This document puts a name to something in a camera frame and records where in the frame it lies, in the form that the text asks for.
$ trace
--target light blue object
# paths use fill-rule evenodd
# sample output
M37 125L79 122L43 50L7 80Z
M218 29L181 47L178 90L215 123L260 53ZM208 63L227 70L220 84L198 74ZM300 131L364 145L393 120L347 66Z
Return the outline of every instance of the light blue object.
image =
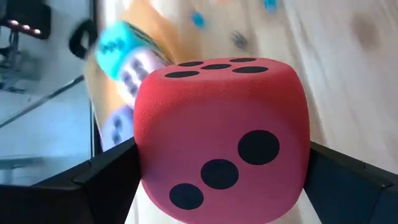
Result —
M98 65L110 78L118 80L118 72L129 52L148 46L146 34L124 21L117 21L103 31L95 49Z
M271 13L275 13L277 9L277 0L264 0L266 9Z
M192 14L191 20L197 28L199 29L205 28L205 18L199 12L194 12Z

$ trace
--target turquoise die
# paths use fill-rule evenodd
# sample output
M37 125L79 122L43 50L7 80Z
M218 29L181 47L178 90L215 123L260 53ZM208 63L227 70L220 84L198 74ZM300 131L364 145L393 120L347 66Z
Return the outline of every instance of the turquoise die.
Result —
M117 21L103 31L95 49L98 65L107 76L118 80L118 72L125 58L137 47L148 43L136 34L136 28L124 21Z

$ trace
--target gray floor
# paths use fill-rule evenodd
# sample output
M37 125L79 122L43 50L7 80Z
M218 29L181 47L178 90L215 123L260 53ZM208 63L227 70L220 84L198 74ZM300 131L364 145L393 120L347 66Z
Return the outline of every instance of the gray floor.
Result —
M52 8L49 40L22 34L19 44L20 50L39 58L40 81L30 85L29 94L0 91L0 122L81 75L83 62L70 53L68 38L89 16L89 0L47 2ZM2 28L0 47L6 46L8 33ZM23 160L10 177L8 163L27 157L41 159ZM90 99L84 82L0 129L0 184L34 184L89 157Z

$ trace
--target die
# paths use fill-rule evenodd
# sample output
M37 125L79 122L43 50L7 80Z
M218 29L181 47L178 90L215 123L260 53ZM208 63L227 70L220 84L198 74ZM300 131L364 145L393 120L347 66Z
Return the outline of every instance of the die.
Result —
M140 87L134 127L145 191L182 222L268 223L302 191L308 107L282 62L221 58L156 70Z
M103 151L127 141L133 135L133 110L128 106L122 106L120 109L113 111L102 128L101 142Z
M148 47L138 47L130 52L119 71L118 93L124 102L134 109L138 89L153 71L168 64Z
M137 47L149 47L167 61L159 46L143 31L125 21L117 21L101 34L95 55L107 76L119 80L118 73L129 53Z

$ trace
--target wooden surface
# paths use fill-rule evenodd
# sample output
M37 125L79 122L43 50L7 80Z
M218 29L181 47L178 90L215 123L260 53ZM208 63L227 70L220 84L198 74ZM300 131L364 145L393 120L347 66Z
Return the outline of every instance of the wooden surface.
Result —
M130 0L102 1L121 12ZM178 41L201 58L253 55L293 66L307 94L312 140L398 173L397 0L289 0L275 15L269 15L260 0L223 2L151 0L176 27ZM194 9L207 19L205 30L191 24ZM100 14L105 22L111 13ZM230 41L234 30L249 39L247 51ZM95 67L89 59L87 73L100 73ZM89 90L90 85L100 86L109 95L114 91L95 79L88 85ZM179 222L157 209L139 187L126 223ZM302 194L296 206L273 223L320 221Z

